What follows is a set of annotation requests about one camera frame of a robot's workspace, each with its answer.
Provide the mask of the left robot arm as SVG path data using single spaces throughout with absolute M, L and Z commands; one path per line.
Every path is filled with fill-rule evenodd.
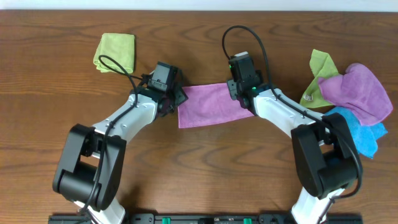
M 177 73 L 173 69 L 143 75 L 112 115 L 69 131 L 52 188 L 88 214 L 90 223 L 126 221 L 126 210 L 116 199 L 126 146 L 142 128 L 187 100 Z

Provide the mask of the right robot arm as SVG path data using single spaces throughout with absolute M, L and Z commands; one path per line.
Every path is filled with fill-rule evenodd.
M 255 116 L 270 121 L 292 140 L 295 166 L 303 188 L 291 209 L 296 223 L 324 223 L 330 207 L 352 184 L 361 185 L 363 169 L 346 120 L 306 110 L 279 89 L 262 84 L 259 70 L 231 69 L 231 98 Z

